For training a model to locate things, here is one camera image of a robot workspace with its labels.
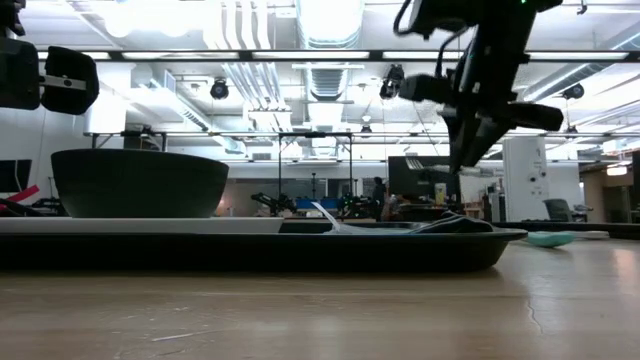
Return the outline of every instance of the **security camera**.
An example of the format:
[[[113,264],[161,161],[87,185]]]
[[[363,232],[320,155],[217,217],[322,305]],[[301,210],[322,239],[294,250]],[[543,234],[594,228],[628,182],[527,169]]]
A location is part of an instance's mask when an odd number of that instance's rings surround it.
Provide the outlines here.
[[[580,99],[584,96],[584,88],[580,84],[575,84],[572,87],[566,89],[560,94],[563,98],[569,99]]]
[[[404,70],[402,69],[402,65],[392,64],[391,68],[382,80],[380,98],[383,100],[390,100],[398,96],[402,81],[404,81]]]
[[[362,125],[362,129],[360,129],[361,133],[372,133],[373,130],[371,130],[371,126],[370,125]]]
[[[210,91],[211,97],[215,100],[223,100],[229,96],[229,87],[227,86],[227,79],[216,78],[213,82],[213,86]]]

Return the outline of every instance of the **light blue object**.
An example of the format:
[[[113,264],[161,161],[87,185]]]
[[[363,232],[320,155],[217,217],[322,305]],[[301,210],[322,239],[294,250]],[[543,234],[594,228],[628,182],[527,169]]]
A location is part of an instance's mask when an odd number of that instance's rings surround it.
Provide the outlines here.
[[[529,232],[527,242],[531,245],[554,248],[562,245],[567,245],[573,242],[574,235],[569,232],[546,232],[536,231]]]

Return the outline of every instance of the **person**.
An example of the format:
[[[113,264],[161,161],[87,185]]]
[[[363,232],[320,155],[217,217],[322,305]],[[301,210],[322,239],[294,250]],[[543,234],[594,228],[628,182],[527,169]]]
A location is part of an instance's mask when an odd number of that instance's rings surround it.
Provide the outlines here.
[[[382,221],[382,209],[384,208],[384,199],[387,187],[384,186],[382,179],[378,176],[373,178],[373,182],[376,184],[376,187],[373,188],[373,194],[371,195],[371,198],[375,203],[373,215],[376,221]]]

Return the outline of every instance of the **red object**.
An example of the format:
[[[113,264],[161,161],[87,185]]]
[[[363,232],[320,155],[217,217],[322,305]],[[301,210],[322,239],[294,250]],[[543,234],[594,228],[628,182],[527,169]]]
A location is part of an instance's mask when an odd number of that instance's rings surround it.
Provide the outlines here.
[[[7,198],[7,200],[13,201],[13,202],[20,202],[20,201],[26,200],[26,199],[30,198],[31,196],[35,195],[38,191],[40,191],[40,188],[38,187],[38,185],[33,185],[31,187],[28,187],[28,188],[22,190],[21,192],[15,194],[15,195],[9,196]],[[0,211],[4,210],[5,208],[6,208],[6,206],[0,205]]]

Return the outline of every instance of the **black equipment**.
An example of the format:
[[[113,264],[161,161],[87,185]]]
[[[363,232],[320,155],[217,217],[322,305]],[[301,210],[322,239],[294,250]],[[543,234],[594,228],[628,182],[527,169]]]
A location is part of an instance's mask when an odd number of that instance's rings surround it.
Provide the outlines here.
[[[77,51],[50,46],[40,75],[36,47],[9,39],[8,31],[25,35],[18,13],[26,0],[0,0],[0,107],[84,114],[98,98],[100,83],[93,59]],[[44,87],[40,97],[40,87]]]
[[[449,131],[450,171],[474,166],[507,131],[518,126],[558,131],[563,122],[559,109],[517,102],[511,90],[537,13],[562,4],[562,0],[415,0],[408,29],[400,20],[406,0],[394,22],[397,35],[416,33],[425,40],[436,30],[454,34],[444,42],[435,76],[409,76],[399,96],[445,105],[441,116]],[[446,46],[470,27],[475,35],[456,69],[442,75]]]
[[[564,90],[560,96],[562,96],[563,98],[565,98],[566,100],[569,99],[580,99],[581,97],[584,96],[584,87],[580,84],[575,84],[573,86],[571,86],[570,88]]]
[[[227,80],[225,78],[216,78],[209,94],[211,94],[211,97],[215,100],[226,99],[227,96],[229,96],[229,87],[227,86]]]
[[[423,203],[420,198],[433,202],[436,199],[436,184],[446,184],[446,197],[457,203],[461,201],[460,176],[438,171],[436,166],[449,162],[446,156],[389,156],[389,192],[402,195],[412,202]]]
[[[29,185],[31,160],[0,161],[0,193],[18,193]]]
[[[338,211],[343,218],[369,219],[375,218],[378,204],[366,196],[354,196],[347,193],[338,201]]]
[[[404,70],[402,69],[402,65],[392,64],[389,72],[387,72],[387,75],[382,80],[380,98],[383,100],[390,100],[398,96],[403,80]]]
[[[280,197],[276,200],[265,193],[257,193],[251,195],[251,200],[267,205],[271,212],[271,216],[278,216],[278,213],[284,210],[289,210],[292,213],[298,211],[293,200],[291,200],[286,194],[280,194]]]
[[[46,212],[48,216],[69,216],[62,201],[55,197],[39,199],[31,204],[31,208],[40,213]]]

